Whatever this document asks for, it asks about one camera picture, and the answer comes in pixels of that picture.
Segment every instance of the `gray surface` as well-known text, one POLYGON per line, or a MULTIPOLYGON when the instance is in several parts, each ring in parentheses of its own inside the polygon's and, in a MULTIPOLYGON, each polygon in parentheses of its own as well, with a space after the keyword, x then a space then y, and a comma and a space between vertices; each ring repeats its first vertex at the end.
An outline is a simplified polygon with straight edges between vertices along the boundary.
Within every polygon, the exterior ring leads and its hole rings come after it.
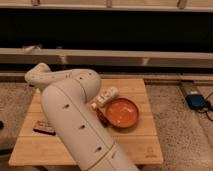
MULTIPOLYGON (((212 171, 213 123, 204 115, 191 111, 175 85, 146 85, 157 132, 164 156, 162 167, 144 166, 144 171, 212 171)), ((199 87, 206 96, 213 87, 199 87)), ((34 88, 25 83, 0 83, 0 120, 5 129, 0 131, 0 147, 13 146, 34 88)), ((9 156, 0 157, 0 170, 37 170, 33 167, 10 167, 9 156)), ((76 171, 68 166, 48 166, 51 171, 76 171)))

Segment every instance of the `dark object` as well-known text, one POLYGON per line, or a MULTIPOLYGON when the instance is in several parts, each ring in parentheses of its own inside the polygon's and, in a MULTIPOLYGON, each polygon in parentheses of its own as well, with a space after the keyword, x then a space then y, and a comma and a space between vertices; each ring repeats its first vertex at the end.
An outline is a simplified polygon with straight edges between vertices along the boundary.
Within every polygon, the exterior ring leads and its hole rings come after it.
POLYGON ((193 110, 201 110, 208 107, 206 100, 201 94, 188 95, 185 99, 189 107, 193 110))
POLYGON ((56 134, 50 123, 44 121, 37 121, 35 126, 33 127, 33 131, 48 135, 56 134))
POLYGON ((4 128, 4 123, 2 121, 0 121, 0 129, 4 128))
POLYGON ((13 148, 0 150, 0 156, 1 155, 6 155, 6 154, 10 154, 10 153, 12 153, 12 151, 13 151, 13 148))
POLYGON ((193 81, 181 82, 181 91, 189 107, 193 110, 201 110, 207 107, 206 100, 197 89, 193 81))
POLYGON ((102 123, 104 127, 107 127, 109 125, 109 120, 104 116, 104 114, 100 111, 100 109, 95 109, 96 115, 99 119, 99 121, 102 123))

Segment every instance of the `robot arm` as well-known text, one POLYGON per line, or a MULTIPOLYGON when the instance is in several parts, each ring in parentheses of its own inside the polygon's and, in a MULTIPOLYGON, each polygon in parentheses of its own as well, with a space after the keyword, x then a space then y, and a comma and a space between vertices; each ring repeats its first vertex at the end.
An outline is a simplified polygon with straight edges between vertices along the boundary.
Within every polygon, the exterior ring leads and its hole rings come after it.
POLYGON ((38 66, 34 69, 36 70, 29 71, 30 74, 27 73, 25 78, 30 84, 36 83, 43 90, 43 112, 81 170, 138 171, 85 105, 100 89, 101 79, 96 72, 61 71, 57 72, 61 79, 57 77, 54 80, 50 79, 54 72, 49 69, 45 69, 46 73, 38 71, 38 66), (34 78, 37 76, 37 79, 42 77, 42 83, 38 80, 31 81, 29 75, 34 78))

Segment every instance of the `orange bowl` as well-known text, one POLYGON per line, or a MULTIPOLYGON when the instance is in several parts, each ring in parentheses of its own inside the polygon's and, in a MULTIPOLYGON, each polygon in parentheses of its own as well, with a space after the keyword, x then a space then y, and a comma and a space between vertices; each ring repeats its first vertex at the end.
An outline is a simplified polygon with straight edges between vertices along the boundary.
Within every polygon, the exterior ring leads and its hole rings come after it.
POLYGON ((106 117, 113 126, 128 128, 138 121, 139 110, 131 100, 117 98, 107 105, 106 117))

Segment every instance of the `black wall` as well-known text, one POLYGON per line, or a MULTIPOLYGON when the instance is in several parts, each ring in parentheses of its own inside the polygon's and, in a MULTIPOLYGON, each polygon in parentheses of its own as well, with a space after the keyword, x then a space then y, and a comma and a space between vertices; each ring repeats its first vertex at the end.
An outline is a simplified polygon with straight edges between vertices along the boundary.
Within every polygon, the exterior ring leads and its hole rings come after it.
POLYGON ((213 52, 213 13, 0 9, 0 47, 213 52))

